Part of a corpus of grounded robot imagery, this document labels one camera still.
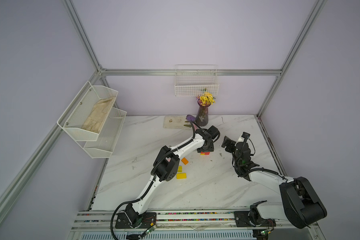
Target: building block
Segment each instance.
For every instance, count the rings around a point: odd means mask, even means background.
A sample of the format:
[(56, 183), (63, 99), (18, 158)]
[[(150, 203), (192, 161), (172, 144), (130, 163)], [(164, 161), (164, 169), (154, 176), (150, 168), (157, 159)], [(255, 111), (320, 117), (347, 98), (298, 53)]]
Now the building block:
[(189, 163), (185, 157), (181, 161), (183, 162), (184, 165), (187, 165)]
[(178, 173), (176, 175), (176, 178), (177, 179), (186, 179), (187, 178), (187, 174), (184, 172), (184, 173)]

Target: mesh shelf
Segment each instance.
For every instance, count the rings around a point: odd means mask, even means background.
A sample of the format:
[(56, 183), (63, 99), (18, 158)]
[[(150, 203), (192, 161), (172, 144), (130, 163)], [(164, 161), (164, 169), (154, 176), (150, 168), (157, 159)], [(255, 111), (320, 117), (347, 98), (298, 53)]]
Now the mesh shelf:
[(100, 99), (107, 99), (115, 97), (112, 105), (114, 105), (117, 91), (107, 88), (105, 86), (92, 86), (87, 90), (83, 98), (80, 100), (80, 103), (77, 104), (76, 108), (73, 110), (71, 115), (68, 117), (67, 121), (63, 125), (62, 129), (71, 136), (75, 141), (96, 141), (101, 133), (103, 126), (100, 128), (100, 133), (91, 132), (88, 130), (81, 129), (84, 121), (90, 115), (93, 106)]
[(83, 147), (89, 156), (92, 158), (107, 158), (112, 155), (126, 114), (126, 111), (117, 108), (110, 110), (110, 114), (97, 141), (88, 141)]
[(175, 96), (197, 97), (205, 92), (216, 96), (219, 91), (216, 72), (216, 65), (176, 65)]

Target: yellow connector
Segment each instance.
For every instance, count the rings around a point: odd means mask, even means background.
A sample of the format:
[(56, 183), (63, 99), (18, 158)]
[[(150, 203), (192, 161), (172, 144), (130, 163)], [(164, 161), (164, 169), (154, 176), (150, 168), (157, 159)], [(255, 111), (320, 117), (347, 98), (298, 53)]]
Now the yellow connector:
[(176, 178), (177, 179), (185, 179), (185, 178), (187, 178), (187, 174), (185, 172), (184, 173), (178, 173), (176, 175)]

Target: white marble tabletop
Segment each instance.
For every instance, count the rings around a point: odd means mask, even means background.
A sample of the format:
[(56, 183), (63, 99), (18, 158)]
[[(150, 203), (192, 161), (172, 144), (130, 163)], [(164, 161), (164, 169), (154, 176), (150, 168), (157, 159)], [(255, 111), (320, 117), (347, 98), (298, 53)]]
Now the white marble tabletop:
[[(120, 203), (134, 200), (150, 178), (161, 147), (174, 146), (192, 136), (192, 130), (163, 128), (164, 116), (127, 116), (113, 155), (109, 158), (92, 210), (114, 210)], [(250, 133), (256, 154), (252, 161), (278, 171), (254, 115), (212, 115), (209, 123), (221, 137), (215, 151), (187, 155), (183, 166), (186, 179), (173, 178), (155, 192), (151, 210), (247, 209), (260, 200), (280, 202), (274, 191), (237, 177), (232, 155), (222, 147), (224, 136), (236, 141), (242, 132)]]

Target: purple glass vase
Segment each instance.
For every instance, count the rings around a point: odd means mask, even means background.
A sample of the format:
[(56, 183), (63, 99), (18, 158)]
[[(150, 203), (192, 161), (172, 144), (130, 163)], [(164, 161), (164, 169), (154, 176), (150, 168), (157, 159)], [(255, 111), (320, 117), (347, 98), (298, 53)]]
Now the purple glass vase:
[(200, 127), (204, 127), (208, 124), (208, 107), (210, 105), (202, 106), (199, 101), (197, 103), (199, 104), (199, 111), (196, 116), (196, 124)]

